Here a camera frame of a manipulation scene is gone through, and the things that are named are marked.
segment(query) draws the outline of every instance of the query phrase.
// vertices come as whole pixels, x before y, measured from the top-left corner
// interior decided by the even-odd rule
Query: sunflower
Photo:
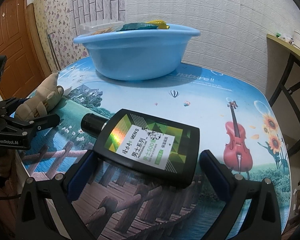
[[[278,125],[276,119],[274,119],[269,114],[263,115],[263,123],[268,128],[268,131],[276,131],[276,132],[278,131],[279,125]]]
[[[281,147],[281,141],[275,134],[270,134],[269,135],[269,146],[270,149],[273,150],[273,153],[275,154],[276,152],[280,152],[279,148]]]
[[[264,133],[268,134],[269,133],[269,129],[266,127],[266,125],[264,124],[262,126],[262,130],[264,131]]]

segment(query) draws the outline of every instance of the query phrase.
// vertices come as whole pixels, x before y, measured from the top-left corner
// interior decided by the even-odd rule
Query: white plastic cup
[[[293,32],[293,45],[300,49],[300,32],[297,30]]]

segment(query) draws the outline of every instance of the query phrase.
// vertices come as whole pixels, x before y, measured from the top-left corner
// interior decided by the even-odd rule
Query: blue plastic basin
[[[117,80],[145,80],[174,71],[193,36],[194,28],[169,24],[168,30],[134,30],[80,35],[82,43],[101,74]]]

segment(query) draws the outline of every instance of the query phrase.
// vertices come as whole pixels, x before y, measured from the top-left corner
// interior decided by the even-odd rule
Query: gray brick wallpaper
[[[101,19],[125,20],[124,0],[69,0],[73,37],[79,35],[79,25]]]

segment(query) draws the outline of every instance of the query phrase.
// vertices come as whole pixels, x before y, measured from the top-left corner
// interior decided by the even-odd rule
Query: orange door
[[[43,81],[27,34],[24,0],[5,0],[0,7],[0,55],[8,58],[0,82],[4,98],[25,98]]]

